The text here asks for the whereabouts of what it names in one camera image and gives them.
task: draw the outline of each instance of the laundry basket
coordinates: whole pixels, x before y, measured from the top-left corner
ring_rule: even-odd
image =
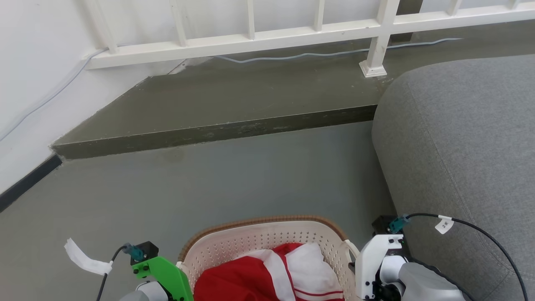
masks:
[[[319,216],[273,216],[206,229],[184,246],[177,267],[186,273],[193,291],[204,270],[250,251],[272,249],[285,243],[319,244],[325,262],[338,277],[345,300],[361,300],[355,295],[355,275],[348,265],[349,252],[357,256],[358,250],[340,228]]]

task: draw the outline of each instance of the gray upholstery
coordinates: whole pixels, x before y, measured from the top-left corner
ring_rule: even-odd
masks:
[[[535,299],[535,55],[422,67],[395,80],[373,121],[376,148],[399,214],[463,219],[493,235]],[[521,300],[500,250],[438,219],[405,227],[413,256],[437,266],[477,300]]]

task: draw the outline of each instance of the white railing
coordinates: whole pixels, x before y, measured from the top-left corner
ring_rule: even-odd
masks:
[[[315,0],[317,7],[312,27],[256,32],[254,0],[243,0],[243,4],[247,6],[248,34],[187,39],[180,11],[181,6],[179,5],[181,0],[169,0],[177,28],[178,41],[118,47],[98,1],[91,0],[89,10],[97,30],[109,50],[92,58],[88,64],[89,69],[371,37],[368,58],[360,62],[360,67],[364,76],[376,77],[386,75],[383,58],[392,34],[535,19],[535,2],[521,3],[521,0],[509,0],[507,5],[471,9],[459,9],[462,0],[451,0],[447,11],[402,16],[396,16],[400,0],[379,0],[379,11],[375,19],[323,24],[325,0]]]

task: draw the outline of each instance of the railing baluster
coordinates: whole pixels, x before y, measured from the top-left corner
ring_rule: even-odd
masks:
[[[509,8],[514,10],[518,6],[521,0],[509,0]]]
[[[452,0],[449,4],[448,8],[448,15],[455,16],[457,14],[457,11],[459,10],[459,6],[461,6],[461,3],[463,0]]]
[[[365,77],[385,76],[386,71],[383,67],[386,47],[390,40],[390,33],[394,24],[394,18],[398,11],[400,0],[381,0],[379,3],[379,12],[377,13],[377,22],[381,24],[378,36],[371,39],[368,58],[359,63]]]
[[[98,0],[91,0],[88,2],[89,14],[106,46],[110,49],[110,53],[117,53],[117,42],[113,38],[111,28],[106,21],[106,16],[102,11],[102,7]]]
[[[182,12],[180,11],[181,7],[179,0],[169,0],[169,4],[173,14],[174,25],[177,28],[178,45],[181,47],[186,47],[188,45],[188,40],[186,39],[186,32],[184,31],[184,22],[182,20]]]
[[[317,32],[322,31],[323,26],[323,11],[325,10],[325,0],[317,0],[318,6],[316,7],[316,18],[314,19],[314,30]]]
[[[247,0],[247,16],[249,24],[249,39],[255,39],[255,10],[253,8],[254,0]]]

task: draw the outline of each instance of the basket rim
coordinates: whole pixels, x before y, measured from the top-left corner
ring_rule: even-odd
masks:
[[[348,239],[346,234],[342,231],[342,229],[340,229],[340,227],[338,227],[334,222],[324,217],[318,216],[318,215],[276,215],[276,216],[268,216],[268,217],[258,217],[255,219],[248,219],[248,220],[243,220],[243,221],[225,223],[225,224],[217,225],[215,227],[206,228],[198,232],[184,245],[184,247],[182,248],[182,251],[180,252],[180,255],[178,256],[178,261],[184,262],[184,260],[186,259],[186,255],[188,254],[189,250],[193,247],[193,245],[208,234],[212,234],[212,233],[223,231],[223,230],[233,229],[233,228],[244,227],[248,225],[275,223],[275,222],[292,222],[292,221],[319,222],[331,228],[340,237],[342,241]]]

